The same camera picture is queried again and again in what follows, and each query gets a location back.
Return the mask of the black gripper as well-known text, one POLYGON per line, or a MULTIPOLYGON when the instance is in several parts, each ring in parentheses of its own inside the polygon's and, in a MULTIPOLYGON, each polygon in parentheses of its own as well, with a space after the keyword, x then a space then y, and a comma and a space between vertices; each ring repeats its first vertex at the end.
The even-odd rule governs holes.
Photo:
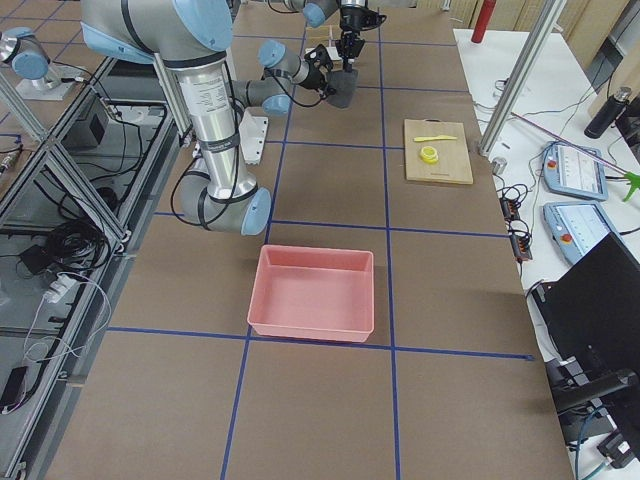
POLYGON ((307 90, 314 90, 320 94, 321 97, 327 98, 328 81, 327 74, 332 72, 332 63, 311 63, 304 59, 303 65, 307 67, 307 74, 303 80, 303 87, 307 90))
POLYGON ((336 41, 336 49, 342 60, 342 70, 351 71, 365 44, 358 32, 379 28, 386 21, 386 15, 370 9, 366 0, 342 0, 339 12, 343 32, 336 41))

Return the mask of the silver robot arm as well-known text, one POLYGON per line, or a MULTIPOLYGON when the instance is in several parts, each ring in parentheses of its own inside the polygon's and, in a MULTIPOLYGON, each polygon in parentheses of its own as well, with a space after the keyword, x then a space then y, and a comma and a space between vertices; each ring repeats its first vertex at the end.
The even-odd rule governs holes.
POLYGON ((361 33, 381 27, 387 16, 369 8, 365 0, 309 0, 283 1, 288 12, 302 13, 309 26, 323 25, 334 13, 339 13, 341 36, 336 41, 336 50, 342 61, 342 70, 351 72, 360 55, 365 40, 361 33))
POLYGON ((299 85, 321 99, 334 94, 325 48, 305 58, 277 41, 259 50, 264 76, 235 81, 226 61, 233 35, 225 1, 84 1, 86 45, 112 58, 159 62, 177 79, 200 156, 174 191, 183 223, 209 231, 260 234, 271 211, 271 194, 247 170, 240 124, 249 106, 269 115, 287 113, 299 85))

